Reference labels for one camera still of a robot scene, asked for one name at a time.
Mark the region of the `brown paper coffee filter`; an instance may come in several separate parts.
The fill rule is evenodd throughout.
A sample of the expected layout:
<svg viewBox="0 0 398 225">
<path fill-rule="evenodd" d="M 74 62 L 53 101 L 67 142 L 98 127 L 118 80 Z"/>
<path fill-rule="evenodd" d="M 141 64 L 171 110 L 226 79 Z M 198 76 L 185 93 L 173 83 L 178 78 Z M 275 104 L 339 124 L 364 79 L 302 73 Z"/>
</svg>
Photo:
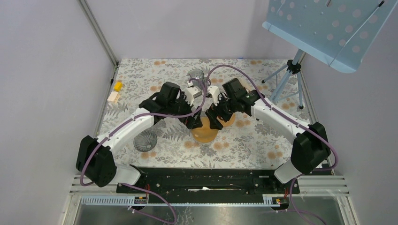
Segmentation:
<svg viewBox="0 0 398 225">
<path fill-rule="evenodd" d="M 217 129 L 210 128 L 210 121 L 208 117 L 201 117 L 202 127 L 192 129 L 191 132 L 194 138 L 201 142 L 209 142 L 215 139 L 218 134 Z"/>
</svg>

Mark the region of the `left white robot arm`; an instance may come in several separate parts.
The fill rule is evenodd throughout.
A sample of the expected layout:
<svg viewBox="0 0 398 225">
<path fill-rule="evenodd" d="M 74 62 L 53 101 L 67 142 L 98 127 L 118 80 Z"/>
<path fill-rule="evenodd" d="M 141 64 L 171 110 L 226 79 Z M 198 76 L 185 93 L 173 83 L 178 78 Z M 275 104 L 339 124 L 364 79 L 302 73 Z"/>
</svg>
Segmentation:
<svg viewBox="0 0 398 225">
<path fill-rule="evenodd" d="M 135 193 L 143 191 L 146 181 L 141 172 L 131 165 L 117 164 L 113 154 L 164 118 L 178 119 L 189 129 L 201 127 L 203 106 L 192 110 L 195 98 L 202 96 L 205 101 L 207 96 L 205 85 L 202 82 L 199 84 L 200 88 L 188 82 L 188 87 L 182 90 L 175 83 L 165 82 L 160 91 L 141 102 L 134 113 L 115 128 L 97 137 L 84 137 L 76 162 L 76 168 L 81 173 L 80 185 L 104 187 L 114 183 L 127 184 Z"/>
</svg>

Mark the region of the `grey glass pitcher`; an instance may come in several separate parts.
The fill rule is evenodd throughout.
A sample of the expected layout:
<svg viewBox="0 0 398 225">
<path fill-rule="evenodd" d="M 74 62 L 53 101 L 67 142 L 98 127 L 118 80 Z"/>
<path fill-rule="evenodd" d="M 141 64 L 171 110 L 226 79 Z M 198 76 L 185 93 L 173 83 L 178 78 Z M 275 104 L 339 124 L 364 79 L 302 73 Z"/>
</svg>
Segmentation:
<svg viewBox="0 0 398 225">
<path fill-rule="evenodd" d="M 200 69 L 190 70 L 187 75 L 190 77 L 193 86 L 201 89 L 201 85 L 206 86 L 206 78 L 204 72 Z"/>
</svg>

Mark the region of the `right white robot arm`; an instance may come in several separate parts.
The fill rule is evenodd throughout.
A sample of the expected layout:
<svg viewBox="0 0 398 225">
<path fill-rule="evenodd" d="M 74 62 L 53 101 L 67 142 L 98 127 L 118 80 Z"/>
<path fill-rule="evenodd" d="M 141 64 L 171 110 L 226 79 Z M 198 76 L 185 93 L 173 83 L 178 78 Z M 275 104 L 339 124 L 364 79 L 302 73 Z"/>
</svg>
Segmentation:
<svg viewBox="0 0 398 225">
<path fill-rule="evenodd" d="M 206 110 L 210 128 L 223 129 L 236 112 L 245 113 L 277 130 L 291 144 L 290 159 L 274 171 L 269 187 L 275 193 L 283 192 L 288 182 L 301 174 L 311 173 L 330 154 L 325 127 L 316 122 L 305 123 L 267 101 L 257 90 L 247 91 L 237 78 L 223 84 L 224 92 L 209 86 L 207 93 L 213 103 Z"/>
</svg>

